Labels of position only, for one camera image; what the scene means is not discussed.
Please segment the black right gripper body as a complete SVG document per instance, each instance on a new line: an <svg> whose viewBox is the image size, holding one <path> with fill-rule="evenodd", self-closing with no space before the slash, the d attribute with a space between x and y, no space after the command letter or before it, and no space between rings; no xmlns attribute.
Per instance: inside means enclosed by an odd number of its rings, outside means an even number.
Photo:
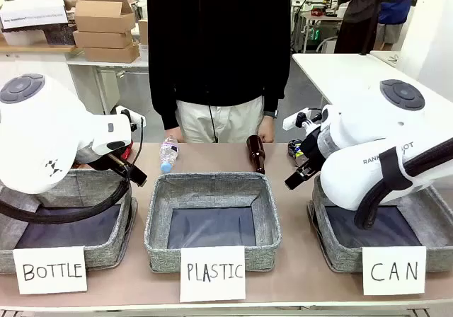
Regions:
<svg viewBox="0 0 453 317"><path fill-rule="evenodd" d="M320 171L326 160L318 146L320 132L321 129L316 128L313 132L308 133L300 145L300 150L305 158L302 166L309 168L311 171Z"/></svg>

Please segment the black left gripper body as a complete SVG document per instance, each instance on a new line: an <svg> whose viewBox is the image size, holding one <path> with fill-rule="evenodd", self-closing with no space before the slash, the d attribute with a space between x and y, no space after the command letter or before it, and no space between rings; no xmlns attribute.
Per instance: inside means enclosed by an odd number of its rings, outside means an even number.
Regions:
<svg viewBox="0 0 453 317"><path fill-rule="evenodd" d="M128 181L132 181L132 164L116 155L109 153L105 155L109 169Z"/></svg>

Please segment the person's left hand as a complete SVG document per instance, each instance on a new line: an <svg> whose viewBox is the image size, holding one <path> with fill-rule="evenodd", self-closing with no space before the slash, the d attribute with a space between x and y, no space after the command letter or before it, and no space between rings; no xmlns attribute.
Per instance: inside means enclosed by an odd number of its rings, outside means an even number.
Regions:
<svg viewBox="0 0 453 317"><path fill-rule="evenodd" d="M275 118L265 115L258 128L258 136L263 143L275 141Z"/></svg>

